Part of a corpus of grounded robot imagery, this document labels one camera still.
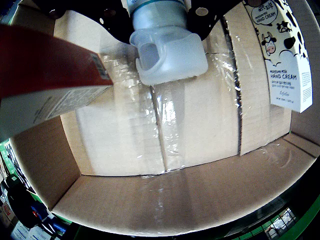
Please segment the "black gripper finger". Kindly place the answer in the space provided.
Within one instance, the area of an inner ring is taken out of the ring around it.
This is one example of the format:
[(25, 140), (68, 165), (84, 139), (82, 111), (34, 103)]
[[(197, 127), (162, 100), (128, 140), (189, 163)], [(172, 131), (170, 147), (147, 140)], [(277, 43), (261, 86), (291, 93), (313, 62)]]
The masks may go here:
[(241, 0), (191, 0), (187, 30), (205, 40), (215, 24)]
[(95, 21), (125, 44), (130, 43), (134, 32), (130, 14), (120, 0), (42, 0), (41, 11), (55, 20), (66, 11), (77, 12)]

